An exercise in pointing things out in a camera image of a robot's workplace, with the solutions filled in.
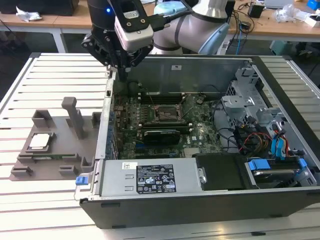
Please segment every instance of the aluminum extrusion table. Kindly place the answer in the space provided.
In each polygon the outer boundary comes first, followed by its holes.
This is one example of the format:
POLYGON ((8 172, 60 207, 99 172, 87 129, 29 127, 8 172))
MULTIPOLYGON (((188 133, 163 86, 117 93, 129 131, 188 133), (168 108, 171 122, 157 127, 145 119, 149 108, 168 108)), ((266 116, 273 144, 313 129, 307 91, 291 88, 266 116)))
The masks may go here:
MULTIPOLYGON (((320 138, 320 92, 290 60, 263 56, 271 73, 320 138)), ((89 54, 43 53, 29 58, 0 103, 0 239, 316 239, 320 204, 289 217, 101 230, 74 200, 75 181, 10 181, 16 157, 33 125, 35 109, 67 116, 63 97, 78 99, 83 116, 101 111, 106 69, 89 54)), ((272 104, 272 97, 265 93, 272 104)), ((83 188, 83 193, 90 186, 83 188)))

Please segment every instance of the power adapter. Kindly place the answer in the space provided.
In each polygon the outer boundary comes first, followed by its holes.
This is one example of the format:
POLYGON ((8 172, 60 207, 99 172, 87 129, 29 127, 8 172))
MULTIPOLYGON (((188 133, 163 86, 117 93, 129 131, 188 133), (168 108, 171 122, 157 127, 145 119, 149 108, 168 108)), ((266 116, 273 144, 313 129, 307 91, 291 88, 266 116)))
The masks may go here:
POLYGON ((247 21, 241 21, 239 23, 239 27, 242 29, 242 30, 246 30, 246 31, 249 31, 250 27, 251 27, 251 23, 250 22, 247 22, 247 21))
POLYGON ((262 11, 264 10, 265 6, 260 4, 251 4, 248 10, 248 16, 250 18, 258 19, 261 16, 262 11))

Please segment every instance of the motherboard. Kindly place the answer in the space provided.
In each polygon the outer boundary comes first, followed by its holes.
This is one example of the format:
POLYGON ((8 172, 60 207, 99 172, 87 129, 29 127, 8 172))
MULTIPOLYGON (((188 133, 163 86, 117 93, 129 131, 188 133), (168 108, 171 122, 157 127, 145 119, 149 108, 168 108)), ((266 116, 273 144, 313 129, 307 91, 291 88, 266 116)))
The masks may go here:
POLYGON ((114 96, 118 159, 191 158, 221 152, 205 96, 114 96))

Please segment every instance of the blue latch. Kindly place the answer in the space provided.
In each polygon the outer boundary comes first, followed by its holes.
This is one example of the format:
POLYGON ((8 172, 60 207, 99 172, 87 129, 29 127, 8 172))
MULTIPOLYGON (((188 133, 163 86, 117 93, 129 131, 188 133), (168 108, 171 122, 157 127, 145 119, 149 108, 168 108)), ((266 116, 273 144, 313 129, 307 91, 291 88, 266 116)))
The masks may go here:
POLYGON ((77 176, 75 179, 75 185, 81 186, 81 185, 88 185, 89 184, 89 178, 87 176, 77 176))
POLYGON ((285 141, 282 138, 277 138, 276 136, 272 139, 271 142, 271 153, 272 155, 277 156, 281 160, 284 160, 285 157, 282 154, 282 148, 285 144, 285 141))
POLYGON ((268 160, 264 158, 252 159, 248 162, 250 170, 262 170, 262 169, 271 169, 268 160))
POLYGON ((307 163, 303 158, 299 159, 299 164, 300 164, 302 169, 307 166, 307 163))

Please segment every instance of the blue object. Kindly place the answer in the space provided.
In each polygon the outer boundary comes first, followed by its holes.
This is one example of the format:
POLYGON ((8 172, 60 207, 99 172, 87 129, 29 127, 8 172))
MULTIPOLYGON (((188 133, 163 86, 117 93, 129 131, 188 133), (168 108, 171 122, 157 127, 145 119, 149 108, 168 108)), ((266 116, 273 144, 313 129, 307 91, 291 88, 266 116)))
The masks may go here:
POLYGON ((82 186, 82 185, 88 185, 89 184, 89 178, 87 176, 77 176, 75 179, 75 185, 82 186))
POLYGON ((309 0, 306 5, 312 10, 317 10, 318 8, 320 8, 320 1, 309 0))
POLYGON ((300 164, 301 168, 304 168, 304 167, 307 166, 307 163, 306 163, 306 161, 305 161, 303 158, 300 158, 300 159, 299 159, 299 164, 300 164))
POLYGON ((274 135, 274 138, 272 139, 272 142, 271 142, 271 153, 272 153, 272 155, 276 154, 276 146, 277 146, 277 137, 276 137, 276 135, 274 135))
POLYGON ((221 43, 228 34, 229 24, 222 24, 200 47, 198 54, 213 55, 218 51, 221 43))
POLYGON ((241 42, 241 33, 242 33, 242 28, 241 28, 241 23, 240 23, 240 37, 238 40, 238 47, 236 48, 235 55, 238 55, 238 52, 239 52, 239 47, 240 47, 240 42, 241 42))
POLYGON ((248 162, 250 170, 271 169, 268 160, 265 158, 255 158, 248 162))
POLYGON ((164 14, 170 16, 187 10, 187 7, 180 1, 166 1, 155 6, 154 14, 164 14))
POLYGON ((285 160, 285 157, 282 155, 282 147, 284 146, 285 141, 282 138, 278 140, 278 146, 276 147, 275 155, 281 160, 285 160))

